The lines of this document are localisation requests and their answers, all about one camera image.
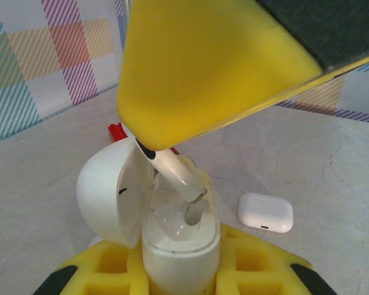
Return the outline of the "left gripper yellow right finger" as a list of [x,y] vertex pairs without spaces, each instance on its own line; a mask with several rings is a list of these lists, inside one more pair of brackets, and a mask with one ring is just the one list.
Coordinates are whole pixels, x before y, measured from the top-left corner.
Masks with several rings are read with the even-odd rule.
[[336,294],[310,262],[221,224],[215,294]]

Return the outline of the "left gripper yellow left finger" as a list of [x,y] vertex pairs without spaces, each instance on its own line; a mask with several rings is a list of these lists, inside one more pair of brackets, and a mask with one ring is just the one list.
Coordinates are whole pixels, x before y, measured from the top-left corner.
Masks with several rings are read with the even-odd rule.
[[141,243],[99,242],[62,262],[34,294],[148,294]]

